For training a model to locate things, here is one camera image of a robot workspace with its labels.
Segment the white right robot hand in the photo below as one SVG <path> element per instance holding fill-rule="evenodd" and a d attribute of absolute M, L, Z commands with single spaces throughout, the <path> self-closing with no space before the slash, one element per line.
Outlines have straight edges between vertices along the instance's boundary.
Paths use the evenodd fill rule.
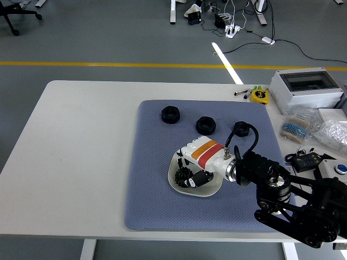
<path fill-rule="evenodd" d="M 207 136 L 193 140 L 176 154 L 175 182 L 182 188 L 201 187 L 217 176 L 231 182 L 236 180 L 236 157 L 228 147 Z"/>

